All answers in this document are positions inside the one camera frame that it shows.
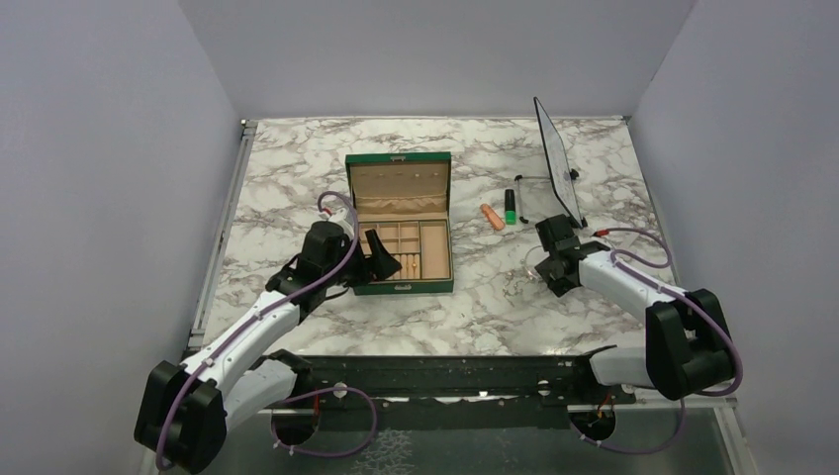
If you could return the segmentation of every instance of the gray wall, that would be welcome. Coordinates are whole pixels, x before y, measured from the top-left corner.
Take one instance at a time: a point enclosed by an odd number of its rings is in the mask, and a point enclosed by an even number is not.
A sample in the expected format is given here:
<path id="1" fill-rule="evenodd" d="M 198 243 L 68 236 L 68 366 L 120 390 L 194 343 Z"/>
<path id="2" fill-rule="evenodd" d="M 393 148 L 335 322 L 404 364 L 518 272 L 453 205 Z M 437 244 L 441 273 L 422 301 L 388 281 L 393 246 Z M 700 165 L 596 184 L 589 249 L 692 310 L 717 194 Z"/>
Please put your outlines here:
<path id="1" fill-rule="evenodd" d="M 0 7 L 2 473 L 136 470 L 233 171 L 237 115 L 178 5 L 122 3 Z"/>
<path id="2" fill-rule="evenodd" d="M 628 115 L 694 0 L 180 0 L 236 109 Z"/>
<path id="3" fill-rule="evenodd" d="M 839 3 L 699 0 L 630 130 L 689 286 L 716 291 L 766 474 L 839 473 Z"/>

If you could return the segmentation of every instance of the small black object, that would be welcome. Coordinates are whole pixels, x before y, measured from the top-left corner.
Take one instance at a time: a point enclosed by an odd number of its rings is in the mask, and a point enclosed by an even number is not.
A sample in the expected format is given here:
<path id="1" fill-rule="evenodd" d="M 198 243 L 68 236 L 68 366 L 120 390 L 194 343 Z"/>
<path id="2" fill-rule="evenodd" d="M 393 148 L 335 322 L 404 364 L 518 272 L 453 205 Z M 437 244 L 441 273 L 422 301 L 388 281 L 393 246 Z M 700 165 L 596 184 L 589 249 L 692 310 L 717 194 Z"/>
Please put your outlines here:
<path id="1" fill-rule="evenodd" d="M 341 262 L 349 251 L 349 244 L 349 236 L 346 235 L 340 225 L 328 221 L 318 221 L 312 224 L 303 240 L 303 249 L 300 254 L 268 279 L 265 290 L 291 295 L 308 286 L 327 275 Z M 363 265 L 363 259 L 364 255 L 361 253 L 360 246 L 357 246 L 356 254 L 347 267 L 349 269 L 357 268 L 359 265 Z M 291 267 L 292 263 L 296 263 L 294 268 Z M 339 283 L 347 275 L 351 274 L 347 272 L 335 275 L 318 288 L 293 299 L 292 304 L 300 307 L 300 321 L 302 322 L 305 317 L 324 302 L 326 289 Z"/>
<path id="2" fill-rule="evenodd" d="M 342 291 L 340 291 L 340 292 L 338 292 L 338 293 L 336 293 L 336 294 L 332 294 L 332 295 L 330 295 L 330 296 L 326 297 L 326 298 L 324 299 L 324 301 L 335 300 L 335 299 L 337 299 L 338 297 L 343 297 L 344 295 L 346 295 L 346 293 L 347 293 L 347 292 L 349 292 L 349 289 L 348 289 L 348 288 L 347 288 L 347 289 L 343 289 Z"/>
<path id="3" fill-rule="evenodd" d="M 376 280 L 385 280 L 402 270 L 402 264 L 388 252 L 376 230 L 368 230 L 364 235 L 370 244 L 370 257 L 367 257 L 367 262 Z"/>
<path id="4" fill-rule="evenodd" d="M 297 383 L 295 384 L 294 391 L 291 393 L 293 396 L 311 391 L 311 389 L 306 387 L 305 390 L 298 392 L 298 389 L 300 389 L 304 383 L 309 384 L 309 381 L 306 380 L 307 376 L 312 372 L 312 363 L 309 362 L 309 360 L 302 356 L 298 356 L 287 349 L 279 349 L 271 353 L 270 358 L 260 358 L 258 363 L 261 364 L 265 359 L 279 361 L 291 368 L 291 371 L 297 375 Z"/>
<path id="5" fill-rule="evenodd" d="M 580 286 L 578 268 L 581 260 L 589 254 L 608 250 L 608 246 L 595 240 L 581 244 L 572 226 L 571 220 L 565 215 L 557 215 L 536 224 L 539 241 L 548 252 L 545 260 L 536 264 L 536 272 L 557 297 Z"/>
<path id="6" fill-rule="evenodd" d="M 518 188 L 518 220 L 521 221 L 525 225 L 530 224 L 530 220 L 524 217 L 524 202 L 521 201 L 521 180 L 545 180 L 549 181 L 550 177 L 548 176 L 524 176 L 524 175 L 516 175 L 513 181 L 515 181 L 515 187 Z"/>
<path id="7" fill-rule="evenodd" d="M 504 211 L 515 211 L 515 192 L 512 188 L 504 190 Z"/>

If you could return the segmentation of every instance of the purple cable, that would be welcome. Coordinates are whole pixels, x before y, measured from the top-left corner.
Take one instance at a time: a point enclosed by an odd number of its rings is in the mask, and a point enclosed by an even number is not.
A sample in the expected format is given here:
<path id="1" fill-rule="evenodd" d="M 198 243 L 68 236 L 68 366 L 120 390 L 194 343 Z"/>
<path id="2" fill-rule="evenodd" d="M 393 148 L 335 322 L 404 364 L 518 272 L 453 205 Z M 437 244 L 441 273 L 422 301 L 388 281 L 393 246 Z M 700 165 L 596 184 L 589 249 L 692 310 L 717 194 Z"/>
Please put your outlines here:
<path id="1" fill-rule="evenodd" d="M 586 443 L 590 443 L 597 448 L 602 448 L 603 450 L 607 450 L 609 452 L 614 453 L 621 453 L 623 455 L 651 455 L 656 452 L 660 452 L 671 445 L 679 438 L 679 435 L 682 434 L 683 428 L 685 428 L 685 416 L 687 414 L 687 408 L 685 407 L 685 400 L 680 399 L 679 405 L 681 408 L 679 409 L 679 421 L 676 423 L 676 430 L 673 432 L 673 435 L 670 436 L 666 441 L 662 442 L 661 444 L 653 447 L 653 448 L 626 448 L 626 447 L 619 447 L 617 445 L 610 445 L 608 443 L 603 443 L 599 440 L 593 440 L 585 435 L 577 428 L 571 424 L 571 428 L 580 435 L 580 440 Z"/>
<path id="2" fill-rule="evenodd" d="M 321 193 L 321 196 L 318 197 L 318 210 L 319 211 L 324 210 L 324 207 L 321 205 L 321 202 L 324 200 L 324 197 L 326 197 L 326 196 L 334 196 L 334 197 L 340 199 L 341 201 L 343 201 L 344 206 L 346 206 L 347 212 L 352 217 L 352 228 L 353 228 L 352 243 L 349 245 L 349 250 L 347 251 L 346 255 L 338 263 L 338 265 L 335 266 L 331 271 L 327 272 L 325 276 L 321 277 L 320 279 L 316 280 L 315 282 L 312 282 L 311 284 L 307 285 L 306 287 L 303 287 L 302 289 L 298 290 L 297 292 L 292 292 L 290 295 L 287 295 L 286 297 L 278 300 L 277 302 L 274 302 L 273 304 L 266 306 L 264 309 L 260 310 L 258 313 L 251 316 L 239 328 L 237 328 L 233 333 L 231 333 L 231 335 L 227 339 L 222 341 L 219 344 L 219 346 L 216 348 L 216 350 L 213 351 L 207 359 L 215 360 L 242 333 L 244 333 L 247 329 L 249 329 L 256 322 L 262 320 L 262 317 L 264 317 L 265 315 L 270 314 L 271 312 L 277 310 L 279 307 L 281 307 L 281 306 L 287 304 L 288 302 L 291 302 L 292 300 L 296 299 L 297 297 L 311 291 L 312 289 L 320 286 L 324 282 L 329 281 L 329 279 L 334 277 L 334 275 L 336 273 L 338 273 L 338 271 L 340 269 L 342 269 L 346 265 L 347 262 L 349 262 L 349 259 L 352 258 L 352 253 L 355 251 L 355 248 L 358 246 L 358 233 L 359 233 L 358 215 L 355 212 L 355 208 L 352 207 L 352 201 L 349 198 L 347 198 L 346 196 L 344 196 L 340 193 L 334 192 L 334 191 L 325 191 L 324 193 Z M 178 407 L 181 404 L 181 401 L 183 401 L 183 398 L 186 397 L 187 391 L 189 391 L 189 388 L 192 386 L 192 384 L 195 382 L 195 380 L 198 379 L 198 376 L 205 369 L 207 369 L 208 366 L 207 366 L 206 361 L 207 360 L 203 361 L 200 365 L 198 365 L 198 367 L 195 368 L 195 371 L 192 374 L 189 375 L 189 377 L 186 379 L 186 382 L 184 383 L 183 386 L 181 386 L 180 391 L 178 391 L 178 394 L 175 396 L 175 399 L 172 401 L 172 405 L 169 407 L 169 412 L 166 414 L 166 419 L 163 421 L 163 426 L 160 428 L 160 438 L 157 439 L 157 448 L 156 448 L 156 451 L 155 451 L 156 454 L 155 454 L 155 457 L 154 457 L 154 464 L 157 466 L 157 470 L 165 471 L 165 470 L 169 470 L 170 468 L 175 466 L 174 463 L 170 463 L 170 464 L 167 465 L 166 460 L 163 458 L 163 452 L 165 451 L 165 447 L 166 447 L 166 436 L 169 434 L 169 429 L 172 427 L 172 422 L 175 420 L 175 414 L 177 413 L 177 410 L 178 410 Z"/>
<path id="3" fill-rule="evenodd" d="M 373 422 L 371 423 L 370 431 L 367 432 L 367 436 L 364 437 L 364 440 L 361 443 L 359 443 L 358 445 L 356 445 L 353 448 L 350 448 L 349 450 L 344 450 L 342 452 L 318 452 L 316 450 L 309 450 L 309 449 L 306 449 L 306 448 L 298 448 L 295 445 L 286 445 L 285 443 L 283 443 L 283 441 L 280 440 L 280 437 L 277 435 L 276 427 L 274 426 L 273 423 L 271 423 L 271 435 L 274 436 L 274 442 L 276 442 L 276 443 L 274 443 L 274 448 L 279 446 L 279 447 L 285 448 L 286 450 L 289 450 L 290 453 L 295 453 L 296 452 L 296 453 L 302 453 L 304 455 L 313 455 L 315 457 L 341 458 L 341 457 L 347 457 L 349 455 L 353 455 L 355 453 L 358 453 L 361 450 L 363 450 L 364 448 L 366 448 L 367 445 L 370 445 L 370 442 L 373 441 L 373 437 L 376 436 L 376 426 L 379 424 L 379 415 L 376 412 L 376 404 L 373 402 L 373 400 L 370 398 L 370 396 L 367 396 L 367 393 L 365 393 L 364 391 L 361 391 L 360 389 L 338 388 L 338 387 L 324 388 L 324 389 L 319 389 L 317 391 L 312 391 L 311 393 L 301 394 L 300 396 L 295 396 L 293 398 L 286 399 L 282 402 L 282 404 L 295 403 L 297 401 L 302 401 L 304 399 L 308 399 L 308 398 L 311 398 L 313 396 L 317 397 L 321 394 L 334 393 L 334 392 L 337 392 L 337 391 L 347 391 L 349 393 L 355 393 L 355 394 L 361 396 L 362 398 L 364 398 L 364 401 L 366 401 L 367 404 L 370 405 L 370 412 L 373 416 Z"/>
<path id="4" fill-rule="evenodd" d="M 638 255 L 634 252 L 630 252 L 628 250 L 623 250 L 623 249 L 614 249 L 611 252 L 611 255 L 610 255 L 611 262 L 617 268 L 619 268 L 620 270 L 622 270 L 622 271 L 626 272 L 627 274 L 631 275 L 635 279 L 643 282 L 644 284 L 649 285 L 650 287 L 659 288 L 659 284 L 658 284 L 657 281 L 655 281 L 655 280 L 647 277 L 646 275 L 638 272 L 637 270 L 633 269 L 631 266 L 629 266 L 626 263 L 618 260 L 617 257 L 619 255 L 625 255 L 625 256 L 627 256 L 631 259 L 635 259 L 638 262 L 641 262 L 642 264 L 647 265 L 649 267 L 653 267 L 653 268 L 656 268 L 656 269 L 664 269 L 664 268 L 669 267 L 670 262 L 673 260 L 673 254 L 671 254 L 670 249 L 667 247 L 667 245 L 664 244 L 664 242 L 660 238 L 658 238 L 657 236 L 655 236 L 652 233 L 650 233 L 648 231 L 645 231 L 645 230 L 640 230 L 640 229 L 636 229 L 636 228 L 607 228 L 604 231 L 607 231 L 607 232 L 610 232 L 610 233 L 613 232 L 613 231 L 615 231 L 615 232 L 638 233 L 642 236 L 653 239 L 654 241 L 656 241 L 656 243 L 658 243 L 662 247 L 662 249 L 664 249 L 665 254 L 667 254 L 667 261 L 664 262 L 664 263 L 661 263 L 661 264 L 656 263 L 656 262 L 650 262 L 649 260 L 641 257 L 640 255 Z M 733 360 L 734 381 L 731 383 L 731 385 L 729 385 L 727 388 L 721 389 L 719 391 L 698 391 L 697 394 L 699 394 L 701 396 L 717 397 L 717 396 L 728 396 L 729 394 L 736 391 L 737 388 L 740 387 L 740 384 L 743 382 L 743 361 L 740 358 L 740 352 L 737 351 L 737 348 L 734 346 L 734 342 L 731 341 L 731 338 L 728 336 L 728 334 L 725 333 L 725 331 L 722 329 L 722 327 L 720 327 L 717 324 L 717 322 L 715 322 L 710 317 L 710 315 L 707 314 L 707 312 L 705 310 L 703 310 L 697 304 L 695 304 L 690 299 L 685 297 L 684 294 L 680 294 L 679 292 L 676 292 L 675 290 L 671 289 L 668 286 L 661 286 L 660 290 L 663 294 L 666 294 L 670 297 L 673 297 L 674 299 L 682 302 L 683 304 L 687 305 L 691 310 L 696 312 L 697 315 L 699 315 L 704 320 L 704 322 L 709 327 L 711 327 L 711 329 L 714 330 L 714 332 L 717 335 L 719 335 L 719 338 L 725 344 L 725 348 L 728 350 L 728 353 L 731 355 L 731 359 Z"/>

